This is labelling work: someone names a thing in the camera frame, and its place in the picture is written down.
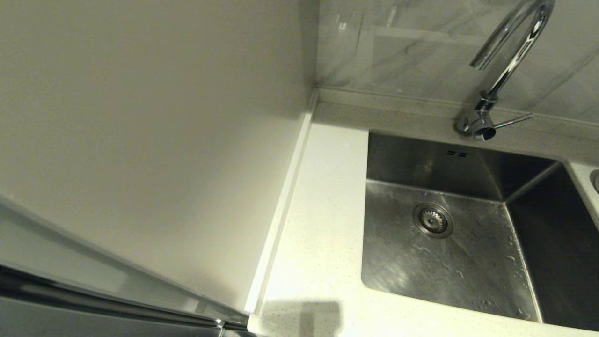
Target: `backsplash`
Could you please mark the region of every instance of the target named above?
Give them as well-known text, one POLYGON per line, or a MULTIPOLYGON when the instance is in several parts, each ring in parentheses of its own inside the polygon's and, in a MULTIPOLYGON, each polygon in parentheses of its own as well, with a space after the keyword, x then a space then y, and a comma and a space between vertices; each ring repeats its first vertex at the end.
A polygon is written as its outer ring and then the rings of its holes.
MULTIPOLYGON (((530 19, 486 71, 468 64, 519 0, 322 0, 321 87, 474 103, 530 19)), ((599 1, 556 0, 497 107, 599 123, 599 1)))

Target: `chrome faucet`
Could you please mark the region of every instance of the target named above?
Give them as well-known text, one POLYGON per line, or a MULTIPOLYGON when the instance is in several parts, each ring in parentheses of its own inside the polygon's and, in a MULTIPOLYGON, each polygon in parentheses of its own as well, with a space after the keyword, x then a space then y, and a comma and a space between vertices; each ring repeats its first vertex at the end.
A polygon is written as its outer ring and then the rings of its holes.
POLYGON ((516 67, 522 62, 524 56, 526 56, 534 42, 539 38, 554 6, 555 0, 522 0, 497 26, 493 34, 491 34, 487 42, 479 50, 472 62, 470 62, 471 67, 477 70, 484 70, 516 28, 520 26, 524 19, 534 13, 534 20, 527 30, 527 34, 523 37, 516 53, 506 63, 506 66, 493 86, 488 91, 481 91, 480 100, 474 109, 462 114, 456 122, 455 129, 458 133, 465 136, 472 136, 478 140, 489 140, 495 135, 496 129, 533 117, 533 114, 530 113, 503 123, 493 124, 489 112, 495 103, 497 103, 497 94, 501 88, 503 88, 516 67))

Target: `countertop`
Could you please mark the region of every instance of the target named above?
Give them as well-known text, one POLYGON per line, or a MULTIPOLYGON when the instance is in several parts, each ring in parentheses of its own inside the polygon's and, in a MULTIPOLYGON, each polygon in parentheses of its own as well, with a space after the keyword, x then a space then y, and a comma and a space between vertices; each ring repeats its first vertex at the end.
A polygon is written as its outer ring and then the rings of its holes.
MULTIPOLYGON (((595 223, 599 128, 537 118, 489 142, 452 130, 456 106, 322 91, 259 315, 250 331, 301 336, 597 336, 367 288, 361 281, 368 130, 562 161, 595 223)), ((509 117, 513 112, 497 112, 509 117)))

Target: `sink overflow hole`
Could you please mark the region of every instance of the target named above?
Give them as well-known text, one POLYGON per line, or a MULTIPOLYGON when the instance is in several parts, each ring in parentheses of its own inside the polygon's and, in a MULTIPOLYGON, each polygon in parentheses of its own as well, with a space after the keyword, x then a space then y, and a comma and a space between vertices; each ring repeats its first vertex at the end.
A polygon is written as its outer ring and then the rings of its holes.
POLYGON ((466 157, 468 154, 467 154, 466 152, 456 152, 456 151, 449 150, 449 151, 447 152, 447 155, 449 155, 449 156, 458 156, 458 157, 462 157, 462 158, 464 158, 464 157, 466 157))

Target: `white wall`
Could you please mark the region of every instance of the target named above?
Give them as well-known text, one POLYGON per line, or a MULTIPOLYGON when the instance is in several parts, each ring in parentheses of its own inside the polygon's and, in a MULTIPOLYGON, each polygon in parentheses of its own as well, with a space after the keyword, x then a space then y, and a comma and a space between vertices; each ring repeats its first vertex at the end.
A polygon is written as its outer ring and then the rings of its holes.
POLYGON ((0 195, 243 308, 313 84, 317 11, 3 2, 0 195))

